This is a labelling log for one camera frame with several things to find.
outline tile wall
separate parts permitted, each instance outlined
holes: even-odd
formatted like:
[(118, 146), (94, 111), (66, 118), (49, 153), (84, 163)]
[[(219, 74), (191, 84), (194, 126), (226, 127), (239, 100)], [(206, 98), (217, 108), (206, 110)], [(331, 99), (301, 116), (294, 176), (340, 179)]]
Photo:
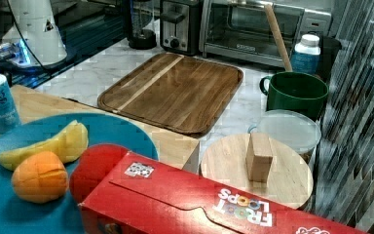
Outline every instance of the tile wall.
[(374, 0), (346, 2), (311, 212), (374, 233)]

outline mug handle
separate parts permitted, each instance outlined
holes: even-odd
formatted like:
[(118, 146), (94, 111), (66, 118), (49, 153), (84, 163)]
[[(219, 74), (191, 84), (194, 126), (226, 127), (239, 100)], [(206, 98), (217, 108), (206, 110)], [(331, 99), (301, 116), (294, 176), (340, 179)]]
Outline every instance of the mug handle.
[(257, 124), (252, 124), (252, 125), (250, 125), (250, 127), (248, 127), (248, 129), (247, 129), (247, 133), (250, 134), (251, 131), (252, 131), (253, 129), (256, 129), (256, 128), (257, 128)]
[(272, 79), (272, 76), (266, 76), (266, 77), (263, 77), (262, 80), (260, 81), (260, 84), (259, 84), (259, 87), (260, 87), (260, 91), (266, 96), (268, 93), (269, 93), (269, 90), (266, 90), (266, 87), (265, 87), (265, 81), (266, 80), (271, 80)]

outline toaster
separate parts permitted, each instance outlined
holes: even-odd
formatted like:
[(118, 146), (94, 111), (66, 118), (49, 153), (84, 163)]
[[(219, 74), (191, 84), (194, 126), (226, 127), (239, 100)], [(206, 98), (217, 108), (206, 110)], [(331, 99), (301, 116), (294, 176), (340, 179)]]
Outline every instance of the toaster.
[(160, 45), (166, 51), (193, 56), (199, 51), (203, 1), (161, 0)]
[(272, 4), (289, 55), (303, 34), (329, 33), (331, 1), (205, 0), (199, 43), (203, 57), (215, 54), (283, 67), (264, 4)]

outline marble countertop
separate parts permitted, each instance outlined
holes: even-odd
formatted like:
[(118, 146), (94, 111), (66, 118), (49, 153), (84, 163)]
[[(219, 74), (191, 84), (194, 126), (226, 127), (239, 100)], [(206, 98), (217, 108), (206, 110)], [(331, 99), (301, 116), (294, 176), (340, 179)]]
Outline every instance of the marble countertop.
[[(130, 48), (127, 39), (124, 39), (35, 90), (61, 98), (72, 98), (97, 107), (98, 96), (103, 91), (154, 55), (165, 52), (160, 47), (159, 40), (158, 34), (156, 48), (138, 51)], [(207, 60), (236, 66), (243, 72), (243, 82), (210, 132), (200, 138), (200, 159), (216, 140), (228, 135), (246, 133), (251, 124), (258, 122), (266, 106), (266, 96), (260, 92), (259, 82), (261, 78), (275, 73), (273, 70), (260, 69), (254, 64), (237, 65), (219, 58)]]

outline green mug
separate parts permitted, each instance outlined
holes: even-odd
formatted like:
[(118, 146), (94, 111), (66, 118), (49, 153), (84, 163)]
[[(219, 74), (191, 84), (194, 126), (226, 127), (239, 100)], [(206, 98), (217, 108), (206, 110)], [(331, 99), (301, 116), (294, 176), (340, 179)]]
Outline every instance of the green mug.
[[(269, 90), (265, 81), (270, 80)], [(264, 77), (260, 90), (267, 96), (266, 111), (291, 110), (303, 114), (313, 121), (320, 117), (329, 89), (317, 77), (298, 72), (281, 72)]]

